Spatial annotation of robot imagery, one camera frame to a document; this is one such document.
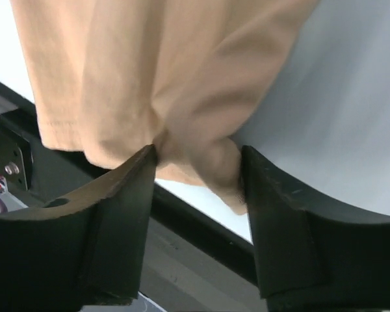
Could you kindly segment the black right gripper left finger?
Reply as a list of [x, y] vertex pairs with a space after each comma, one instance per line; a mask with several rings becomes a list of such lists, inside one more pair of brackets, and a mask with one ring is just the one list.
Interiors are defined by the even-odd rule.
[[146, 146], [44, 207], [0, 214], [0, 307], [135, 299], [156, 165], [154, 148]]

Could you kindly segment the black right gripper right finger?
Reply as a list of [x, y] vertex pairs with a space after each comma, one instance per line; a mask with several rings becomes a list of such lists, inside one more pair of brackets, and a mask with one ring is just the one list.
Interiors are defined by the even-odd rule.
[[269, 311], [390, 311], [390, 216], [333, 199], [250, 146], [242, 180]]

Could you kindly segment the beige t shirt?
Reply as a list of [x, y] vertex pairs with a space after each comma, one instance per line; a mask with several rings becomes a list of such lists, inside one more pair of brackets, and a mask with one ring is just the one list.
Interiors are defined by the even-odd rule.
[[246, 212], [232, 135], [316, 1], [12, 1], [42, 144], [113, 169], [153, 144], [157, 177]]

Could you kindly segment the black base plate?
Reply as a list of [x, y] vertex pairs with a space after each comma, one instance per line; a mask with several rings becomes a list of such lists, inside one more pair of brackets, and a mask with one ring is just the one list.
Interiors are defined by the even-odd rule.
[[[107, 172], [82, 153], [45, 148], [33, 104], [0, 83], [0, 177], [24, 208], [44, 207]], [[156, 184], [135, 299], [128, 304], [0, 311], [82, 311], [97, 306], [114, 311], [133, 303], [145, 309], [151, 302], [167, 311], [265, 310], [248, 243]]]

